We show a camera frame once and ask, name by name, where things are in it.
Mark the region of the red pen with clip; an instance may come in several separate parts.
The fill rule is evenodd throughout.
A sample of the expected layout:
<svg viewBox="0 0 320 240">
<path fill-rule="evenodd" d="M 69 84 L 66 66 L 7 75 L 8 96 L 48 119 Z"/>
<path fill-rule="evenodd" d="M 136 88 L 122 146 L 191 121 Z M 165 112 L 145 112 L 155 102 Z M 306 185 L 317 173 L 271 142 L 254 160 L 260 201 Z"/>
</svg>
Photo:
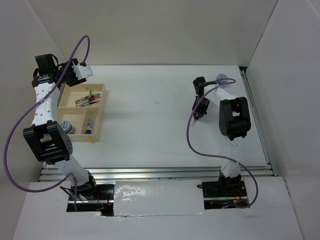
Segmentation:
<svg viewBox="0 0 320 240">
<path fill-rule="evenodd" d="M 97 102 L 100 100 L 100 98 L 101 98 L 100 95 L 92 96 L 92 97 L 89 99 L 89 104 L 97 103 Z"/>
</svg>

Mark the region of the red pen with clear barrel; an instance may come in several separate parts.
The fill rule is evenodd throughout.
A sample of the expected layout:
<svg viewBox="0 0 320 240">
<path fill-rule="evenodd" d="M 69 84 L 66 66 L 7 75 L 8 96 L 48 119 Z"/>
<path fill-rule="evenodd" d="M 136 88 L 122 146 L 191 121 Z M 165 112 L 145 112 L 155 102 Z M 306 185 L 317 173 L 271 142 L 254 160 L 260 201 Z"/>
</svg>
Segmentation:
<svg viewBox="0 0 320 240">
<path fill-rule="evenodd" d="M 86 107 L 99 102 L 101 95 L 99 93 L 87 95 L 75 101 L 76 107 Z"/>
</svg>

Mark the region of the blue cap glue bottle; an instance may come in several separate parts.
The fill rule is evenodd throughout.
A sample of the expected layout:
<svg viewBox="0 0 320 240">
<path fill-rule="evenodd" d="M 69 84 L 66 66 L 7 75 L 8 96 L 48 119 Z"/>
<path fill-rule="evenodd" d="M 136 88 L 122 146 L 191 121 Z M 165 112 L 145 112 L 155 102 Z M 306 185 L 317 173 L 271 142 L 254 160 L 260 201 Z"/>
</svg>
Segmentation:
<svg viewBox="0 0 320 240">
<path fill-rule="evenodd" d="M 93 133 L 94 123 L 95 123 L 95 116 L 94 115 L 90 115 L 88 117 L 87 123 L 86 123 L 86 129 L 85 129 L 85 134 L 86 135 L 91 135 Z"/>
</svg>

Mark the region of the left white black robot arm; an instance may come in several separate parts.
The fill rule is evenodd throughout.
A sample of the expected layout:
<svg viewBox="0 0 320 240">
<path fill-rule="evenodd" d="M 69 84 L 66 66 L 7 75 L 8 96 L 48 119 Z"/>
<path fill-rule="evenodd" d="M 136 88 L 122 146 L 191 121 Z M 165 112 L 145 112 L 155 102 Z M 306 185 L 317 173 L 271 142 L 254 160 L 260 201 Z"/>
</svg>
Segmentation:
<svg viewBox="0 0 320 240">
<path fill-rule="evenodd" d="M 91 173 L 73 156 L 70 137 L 58 122 L 60 87 L 84 83 L 92 76 L 85 61 L 73 58 L 71 62 L 57 63 L 53 54 L 35 57 L 38 67 L 33 73 L 32 87 L 38 106 L 30 127 L 23 130 L 23 137 L 39 162 L 61 171 L 70 181 L 70 192 L 87 200 L 97 197 L 99 187 Z"/>
</svg>

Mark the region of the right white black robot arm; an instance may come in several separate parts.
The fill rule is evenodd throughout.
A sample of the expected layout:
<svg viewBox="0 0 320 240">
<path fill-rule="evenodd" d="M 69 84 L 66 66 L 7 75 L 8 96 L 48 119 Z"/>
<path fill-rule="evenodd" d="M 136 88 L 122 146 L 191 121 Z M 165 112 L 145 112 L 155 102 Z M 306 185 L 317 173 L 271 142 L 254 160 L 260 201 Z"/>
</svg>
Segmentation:
<svg viewBox="0 0 320 240">
<path fill-rule="evenodd" d="M 227 138 L 229 156 L 213 155 L 214 158 L 227 160 L 220 168 L 217 191 L 223 196 L 230 196 L 241 185 L 241 167 L 236 158 L 241 156 L 243 139 L 251 129 L 251 118 L 246 97 L 237 97 L 222 88 L 234 84 L 235 79 L 227 76 L 214 81 L 206 81 L 203 76 L 197 77 L 192 83 L 195 89 L 195 101 L 189 117 L 186 130 L 187 144 L 190 149 L 204 157 L 211 157 L 196 151 L 190 142 L 189 130 L 191 120 L 199 120 L 207 114 L 210 103 L 219 110 L 218 126 L 220 133 Z"/>
</svg>

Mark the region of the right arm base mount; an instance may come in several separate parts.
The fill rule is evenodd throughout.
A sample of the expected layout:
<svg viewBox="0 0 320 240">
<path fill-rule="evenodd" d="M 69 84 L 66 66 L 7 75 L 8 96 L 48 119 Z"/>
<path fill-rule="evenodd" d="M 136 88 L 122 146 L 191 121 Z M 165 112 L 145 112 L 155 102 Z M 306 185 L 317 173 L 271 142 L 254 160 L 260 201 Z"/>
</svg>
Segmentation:
<svg viewBox="0 0 320 240">
<path fill-rule="evenodd" d="M 202 190 L 205 210 L 245 208 L 249 205 L 245 182 L 226 186 L 220 177 L 217 181 L 202 181 L 196 186 Z"/>
</svg>

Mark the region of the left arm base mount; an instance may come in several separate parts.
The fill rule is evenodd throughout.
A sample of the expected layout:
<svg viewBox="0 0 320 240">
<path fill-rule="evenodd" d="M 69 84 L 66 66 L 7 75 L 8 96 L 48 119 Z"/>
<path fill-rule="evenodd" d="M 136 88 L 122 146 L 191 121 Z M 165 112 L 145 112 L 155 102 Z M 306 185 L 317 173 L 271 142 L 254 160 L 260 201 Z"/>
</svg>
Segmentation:
<svg viewBox="0 0 320 240">
<path fill-rule="evenodd" d="M 87 199 L 79 193 L 76 201 L 70 188 L 60 188 L 68 194 L 67 212 L 98 212 L 105 217 L 114 215 L 114 184 L 98 184 L 92 198 Z"/>
</svg>

